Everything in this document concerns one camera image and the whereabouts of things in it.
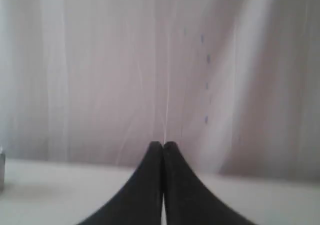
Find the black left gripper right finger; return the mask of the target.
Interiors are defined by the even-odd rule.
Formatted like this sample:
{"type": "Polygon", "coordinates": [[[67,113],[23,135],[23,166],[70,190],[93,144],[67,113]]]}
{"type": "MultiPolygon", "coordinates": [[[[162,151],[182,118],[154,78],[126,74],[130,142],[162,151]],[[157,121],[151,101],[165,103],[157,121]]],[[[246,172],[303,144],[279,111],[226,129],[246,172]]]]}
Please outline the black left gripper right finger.
{"type": "Polygon", "coordinates": [[[177,143],[163,146],[164,202],[168,225],[251,225],[252,222],[223,203],[201,182],[177,143]]]}

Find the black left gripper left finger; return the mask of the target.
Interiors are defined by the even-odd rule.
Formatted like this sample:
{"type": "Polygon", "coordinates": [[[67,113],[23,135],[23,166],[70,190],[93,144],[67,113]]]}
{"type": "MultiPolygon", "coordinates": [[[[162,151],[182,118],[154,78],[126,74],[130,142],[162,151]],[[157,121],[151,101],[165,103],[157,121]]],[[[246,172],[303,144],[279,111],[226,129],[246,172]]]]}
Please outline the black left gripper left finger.
{"type": "Polygon", "coordinates": [[[152,141],[124,186],[81,225],[160,225],[163,207],[163,146],[152,141]]]}

